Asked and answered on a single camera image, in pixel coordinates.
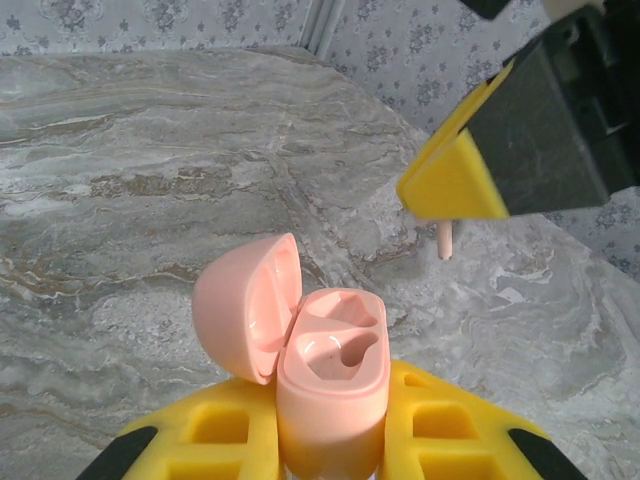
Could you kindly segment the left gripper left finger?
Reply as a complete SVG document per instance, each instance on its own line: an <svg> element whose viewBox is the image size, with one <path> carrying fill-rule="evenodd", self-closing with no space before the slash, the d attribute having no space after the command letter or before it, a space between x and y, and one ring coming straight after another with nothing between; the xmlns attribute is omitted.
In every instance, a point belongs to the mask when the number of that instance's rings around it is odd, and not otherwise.
<svg viewBox="0 0 640 480"><path fill-rule="evenodd" d="M231 379L127 425L80 479L280 477L275 386Z"/></svg>

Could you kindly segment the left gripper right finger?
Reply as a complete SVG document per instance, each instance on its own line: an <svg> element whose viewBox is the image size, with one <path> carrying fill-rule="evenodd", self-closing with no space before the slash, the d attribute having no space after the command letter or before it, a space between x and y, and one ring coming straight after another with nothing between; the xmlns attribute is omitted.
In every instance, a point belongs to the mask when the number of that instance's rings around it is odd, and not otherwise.
<svg viewBox="0 0 640 480"><path fill-rule="evenodd" d="M585 475L538 426L394 360L382 477L538 480Z"/></svg>

